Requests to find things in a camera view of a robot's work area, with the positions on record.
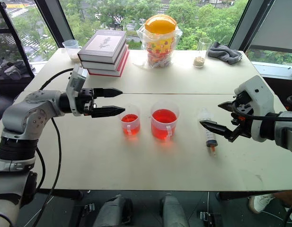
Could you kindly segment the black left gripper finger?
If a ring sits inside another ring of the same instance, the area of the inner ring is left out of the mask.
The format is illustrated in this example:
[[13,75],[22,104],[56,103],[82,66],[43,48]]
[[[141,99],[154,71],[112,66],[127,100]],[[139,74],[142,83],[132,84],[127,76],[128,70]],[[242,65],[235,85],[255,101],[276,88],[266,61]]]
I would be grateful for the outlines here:
[[116,97],[123,94],[123,92],[116,88],[94,88],[94,97]]
[[117,116],[125,111],[125,108],[118,106],[103,106],[99,108],[94,108],[91,111],[92,118],[110,117]]

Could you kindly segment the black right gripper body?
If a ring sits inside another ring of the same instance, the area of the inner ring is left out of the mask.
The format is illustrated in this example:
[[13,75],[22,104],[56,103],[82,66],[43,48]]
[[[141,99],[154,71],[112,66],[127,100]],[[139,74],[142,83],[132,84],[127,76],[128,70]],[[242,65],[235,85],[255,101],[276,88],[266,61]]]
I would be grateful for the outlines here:
[[229,142],[233,142],[238,136],[246,138],[251,137],[252,120],[244,116],[252,114],[252,107],[249,104],[249,101],[251,101],[250,96],[246,91],[243,91],[236,95],[235,100],[232,101],[229,106],[229,111],[232,116],[231,123],[237,126],[230,134],[230,137],[228,138]]

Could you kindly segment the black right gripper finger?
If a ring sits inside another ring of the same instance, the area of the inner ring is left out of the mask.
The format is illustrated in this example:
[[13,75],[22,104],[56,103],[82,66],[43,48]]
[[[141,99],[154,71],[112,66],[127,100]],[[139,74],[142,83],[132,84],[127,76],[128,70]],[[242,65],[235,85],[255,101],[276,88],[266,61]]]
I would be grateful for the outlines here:
[[226,139],[228,139],[231,135],[231,130],[229,130],[226,126],[218,124],[217,122],[211,120],[201,120],[200,124],[208,131],[221,135]]
[[234,101],[227,101],[227,102],[223,102],[221,104],[218,104],[218,107],[221,109],[224,109],[228,112],[234,112]]

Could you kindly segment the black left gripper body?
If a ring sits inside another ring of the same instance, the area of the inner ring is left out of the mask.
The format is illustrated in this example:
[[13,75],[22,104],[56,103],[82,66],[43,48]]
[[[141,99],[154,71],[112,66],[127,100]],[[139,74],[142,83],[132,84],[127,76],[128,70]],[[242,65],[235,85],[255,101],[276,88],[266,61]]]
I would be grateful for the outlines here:
[[97,88],[83,88],[77,96],[77,110],[84,116],[98,116],[94,100],[97,98]]

